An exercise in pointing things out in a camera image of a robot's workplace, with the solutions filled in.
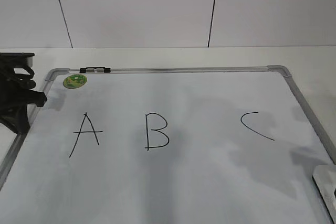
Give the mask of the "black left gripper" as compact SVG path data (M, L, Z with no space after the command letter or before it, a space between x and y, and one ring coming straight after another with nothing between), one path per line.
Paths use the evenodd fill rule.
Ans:
M34 55L1 53L1 124L16 134L26 134L30 129L27 104L41 108L47 101L44 92L32 90L35 73L29 61Z

